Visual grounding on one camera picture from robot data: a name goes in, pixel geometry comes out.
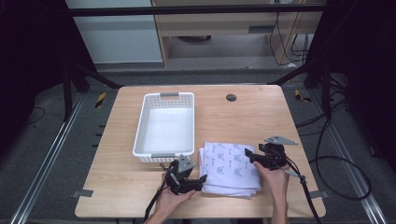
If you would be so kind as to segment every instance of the tape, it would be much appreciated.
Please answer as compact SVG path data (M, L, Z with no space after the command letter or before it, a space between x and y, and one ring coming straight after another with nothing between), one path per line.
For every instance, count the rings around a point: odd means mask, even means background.
M304 101L304 102L312 102L311 98L304 98L304 97L301 97L300 92L299 92L298 90L295 90L295 91L294 91L294 94L295 94L295 98L296 98L297 100L301 100L301 101Z
M96 101L95 108L100 108L100 107L101 107L102 102L103 102L103 100L105 99L105 96L106 96L106 93L105 93L105 92L100 93L100 95L99 95L99 97L98 97L98 100Z

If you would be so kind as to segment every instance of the aluminum rail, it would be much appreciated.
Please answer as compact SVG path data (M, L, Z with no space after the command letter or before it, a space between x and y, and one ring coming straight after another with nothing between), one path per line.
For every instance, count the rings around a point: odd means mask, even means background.
M64 140L66 139L66 136L68 135L74 123L78 111L81 108L81 103L83 102L84 97L84 93L78 94L78 98L76 99L76 102L74 104L73 113L71 114L69 120L63 123L60 131L56 135L55 140L53 141L46 158L41 164L41 167L32 182L32 185L26 192L22 202L20 203L20 206L12 216L10 220L11 224L25 223L25 221L29 217L32 208L35 205L35 201L37 200L37 197L40 194L40 191L42 190L44 183L46 182L46 179L50 173L52 165L55 163L56 158L61 151L62 145L64 144Z

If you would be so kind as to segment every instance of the human hand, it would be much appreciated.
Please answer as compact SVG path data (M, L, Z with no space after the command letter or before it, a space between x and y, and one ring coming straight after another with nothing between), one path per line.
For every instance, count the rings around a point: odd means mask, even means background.
M285 173L285 170L288 170L290 167L285 165L282 169L270 171L256 161L253 164L262 175L265 185L273 197L272 223L287 223L289 206L286 200L286 194L288 192L289 175Z
M194 193L195 190L191 190L185 194L176 195L165 185L165 189L155 203L154 213L148 218L145 224L165 222L165 220L168 219L182 203L189 200Z

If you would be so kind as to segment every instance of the white cabinet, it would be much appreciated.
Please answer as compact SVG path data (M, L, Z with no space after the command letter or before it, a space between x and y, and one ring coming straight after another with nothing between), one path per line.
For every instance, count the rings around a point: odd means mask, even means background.
M69 8L150 7L149 0L66 0ZM75 17L95 64L161 63L155 21L147 16Z

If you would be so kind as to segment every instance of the finger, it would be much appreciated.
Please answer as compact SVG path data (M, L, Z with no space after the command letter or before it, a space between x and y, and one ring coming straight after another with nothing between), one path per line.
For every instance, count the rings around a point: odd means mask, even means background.
M265 168L259 162L254 161L253 165L259 170L259 172L265 172Z
M180 195L180 197L182 197L183 201L187 201L192 197L192 195L194 195L195 192L196 192L196 190L193 189L183 195Z
M282 166L282 170L289 170L290 166L288 164Z

